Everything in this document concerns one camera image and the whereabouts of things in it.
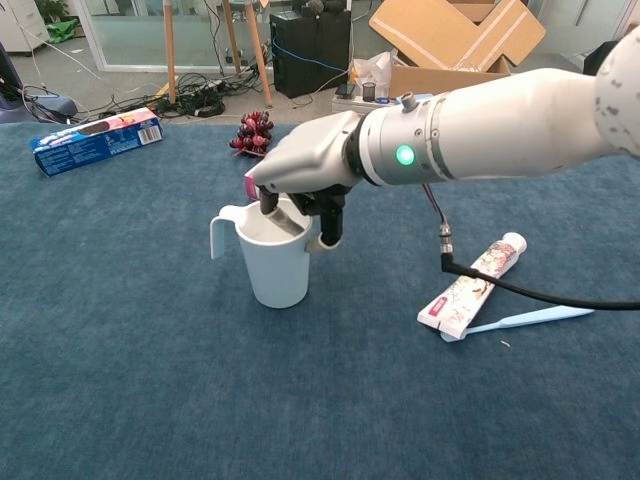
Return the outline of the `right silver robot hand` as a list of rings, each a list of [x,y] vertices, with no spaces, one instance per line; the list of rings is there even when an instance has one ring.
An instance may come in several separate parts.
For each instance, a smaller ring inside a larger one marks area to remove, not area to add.
[[[349,164],[349,142],[361,117],[351,111],[296,126],[248,173],[258,189],[261,213],[287,231],[292,222],[277,212],[282,194],[305,216],[318,216],[321,233],[310,253],[338,246],[343,234],[345,196],[363,179]]]

